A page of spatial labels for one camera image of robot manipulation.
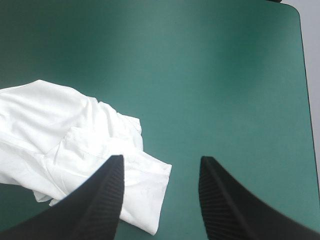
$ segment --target table top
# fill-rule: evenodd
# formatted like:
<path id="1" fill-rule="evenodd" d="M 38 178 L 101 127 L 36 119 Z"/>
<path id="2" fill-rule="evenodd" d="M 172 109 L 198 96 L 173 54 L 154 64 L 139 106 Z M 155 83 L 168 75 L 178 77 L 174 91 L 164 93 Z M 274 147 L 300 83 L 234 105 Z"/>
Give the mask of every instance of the table top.
<path id="1" fill-rule="evenodd" d="M 298 12 L 256 0 L 2 0 L 0 88 L 37 79 L 140 118 L 144 150 L 172 164 L 159 230 L 116 240 L 206 239 L 201 156 L 320 231 Z M 47 208 L 0 185 L 0 230 Z"/>

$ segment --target crumpled fabric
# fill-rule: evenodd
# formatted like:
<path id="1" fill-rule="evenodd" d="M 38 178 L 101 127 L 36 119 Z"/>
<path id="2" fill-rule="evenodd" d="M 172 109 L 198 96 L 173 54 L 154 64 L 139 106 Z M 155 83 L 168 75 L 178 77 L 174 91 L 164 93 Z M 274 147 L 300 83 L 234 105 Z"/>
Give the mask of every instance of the crumpled fabric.
<path id="1" fill-rule="evenodd" d="M 52 206 L 123 155 L 120 219 L 154 235 L 172 166 L 143 151 L 141 133 L 138 118 L 71 87 L 37 80 L 0 89 L 0 183 Z"/>

